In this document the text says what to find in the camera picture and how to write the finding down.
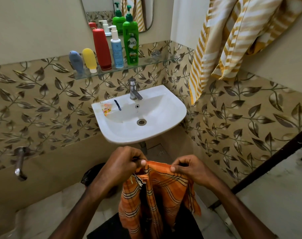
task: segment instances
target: glass shelf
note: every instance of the glass shelf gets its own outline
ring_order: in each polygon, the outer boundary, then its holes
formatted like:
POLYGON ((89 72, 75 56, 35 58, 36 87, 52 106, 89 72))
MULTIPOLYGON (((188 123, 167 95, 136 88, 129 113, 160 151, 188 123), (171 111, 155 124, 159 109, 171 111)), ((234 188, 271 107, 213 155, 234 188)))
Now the glass shelf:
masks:
POLYGON ((85 68, 85 73, 84 74, 78 74, 75 70, 73 71, 74 77, 76 80, 88 78, 88 77, 94 77, 94 76, 99 76, 102 74, 109 74, 121 70, 126 70, 126 69, 133 69, 141 66, 146 66, 146 65, 151 65, 151 64, 157 64, 161 62, 167 62, 167 61, 172 61, 176 60, 177 57, 170 53, 162 53, 157 56, 149 56, 149 57, 144 57, 144 58, 139 58, 139 62, 137 65, 128 65, 126 60, 123 68, 116 68, 114 67, 114 64, 112 64, 112 69, 110 70, 105 70, 102 71, 100 66, 97 66, 97 72, 96 73, 90 73, 88 68, 85 68))

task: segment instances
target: sink drain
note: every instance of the sink drain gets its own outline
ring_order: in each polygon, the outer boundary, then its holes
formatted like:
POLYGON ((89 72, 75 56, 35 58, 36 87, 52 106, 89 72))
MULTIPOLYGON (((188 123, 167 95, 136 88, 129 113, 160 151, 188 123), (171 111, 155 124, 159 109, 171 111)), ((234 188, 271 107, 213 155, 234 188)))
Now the sink drain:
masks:
POLYGON ((137 124, 138 124, 139 126, 144 126, 145 124, 147 124, 147 121, 146 121, 145 119, 139 119, 139 120, 137 121, 137 124))

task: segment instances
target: yellow and white striped towel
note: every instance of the yellow and white striped towel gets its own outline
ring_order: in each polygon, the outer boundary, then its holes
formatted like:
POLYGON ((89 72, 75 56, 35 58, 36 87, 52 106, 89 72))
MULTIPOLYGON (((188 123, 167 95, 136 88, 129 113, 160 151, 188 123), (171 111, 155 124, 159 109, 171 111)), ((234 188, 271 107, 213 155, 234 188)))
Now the yellow and white striped towel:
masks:
POLYGON ((128 13, 127 5, 132 6, 131 14, 133 16, 133 21, 137 22, 139 32, 146 30, 143 19, 142 2, 141 0, 122 0, 121 11, 122 15, 125 17, 128 13))
POLYGON ((261 51, 301 12, 302 0, 210 0, 191 67, 192 104, 210 76, 235 77, 244 54, 261 51))

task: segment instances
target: mirror frame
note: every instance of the mirror frame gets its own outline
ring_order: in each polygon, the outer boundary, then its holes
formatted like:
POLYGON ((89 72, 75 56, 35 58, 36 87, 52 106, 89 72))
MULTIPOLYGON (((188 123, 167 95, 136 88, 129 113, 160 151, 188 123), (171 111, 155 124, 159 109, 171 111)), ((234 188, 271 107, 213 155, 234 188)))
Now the mirror frame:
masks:
MULTIPOLYGON (((90 30, 91 30, 91 27, 89 26, 88 19, 87 19, 87 16, 86 16, 85 8, 83 7, 82 0, 81 0, 81 6, 82 6, 83 12, 84 12, 84 14, 85 14, 86 23, 87 23, 88 27, 89 27, 90 30)), ((144 32, 146 32, 146 31, 148 31, 148 30, 152 27, 152 25, 153 25, 153 20, 154 20, 154 0, 153 0, 152 21, 151 21, 151 24, 150 24, 150 26, 148 27, 148 29, 146 29, 145 31, 139 32, 139 33, 144 33, 144 32)))

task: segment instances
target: sink basin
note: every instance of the sink basin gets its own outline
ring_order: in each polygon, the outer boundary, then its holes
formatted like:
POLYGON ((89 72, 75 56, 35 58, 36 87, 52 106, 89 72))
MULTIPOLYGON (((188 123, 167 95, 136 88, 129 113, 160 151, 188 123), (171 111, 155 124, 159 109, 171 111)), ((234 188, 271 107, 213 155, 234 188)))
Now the sink basin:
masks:
POLYGON ((131 100, 127 94, 91 105, 109 142, 130 144, 147 140, 175 127, 186 115, 185 105, 164 85, 139 93, 143 97, 140 101, 131 100), (101 108, 103 104, 112 104, 106 116, 101 108))

